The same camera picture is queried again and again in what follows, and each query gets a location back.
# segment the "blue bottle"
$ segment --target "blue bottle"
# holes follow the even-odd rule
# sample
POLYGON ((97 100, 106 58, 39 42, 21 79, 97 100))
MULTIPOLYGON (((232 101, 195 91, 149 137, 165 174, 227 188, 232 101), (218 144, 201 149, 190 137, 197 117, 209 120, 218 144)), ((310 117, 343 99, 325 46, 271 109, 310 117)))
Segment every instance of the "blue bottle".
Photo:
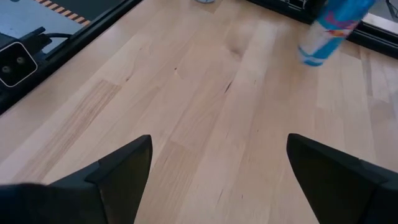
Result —
POLYGON ((298 52, 303 63, 322 65, 352 33, 376 0, 329 0, 301 41, 298 52))

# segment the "wooden table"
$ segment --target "wooden table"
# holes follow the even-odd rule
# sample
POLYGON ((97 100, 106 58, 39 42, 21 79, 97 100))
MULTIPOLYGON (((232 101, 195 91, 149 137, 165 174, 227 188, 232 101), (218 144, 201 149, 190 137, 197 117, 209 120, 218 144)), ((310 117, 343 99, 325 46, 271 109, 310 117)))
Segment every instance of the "wooden table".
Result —
POLYGON ((142 1, 0 117, 0 183, 151 134, 136 223, 316 223, 288 133, 398 171, 398 63, 346 42, 303 66, 307 29, 243 0, 142 1))

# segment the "black cable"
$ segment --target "black cable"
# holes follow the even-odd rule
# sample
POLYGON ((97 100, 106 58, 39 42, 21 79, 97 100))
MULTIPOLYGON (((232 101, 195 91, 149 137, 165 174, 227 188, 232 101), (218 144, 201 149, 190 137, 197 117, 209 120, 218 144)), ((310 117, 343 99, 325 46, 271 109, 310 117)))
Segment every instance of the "black cable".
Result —
POLYGON ((72 36, 71 34, 61 34, 61 33, 49 33, 45 35, 50 38, 70 38, 72 36))

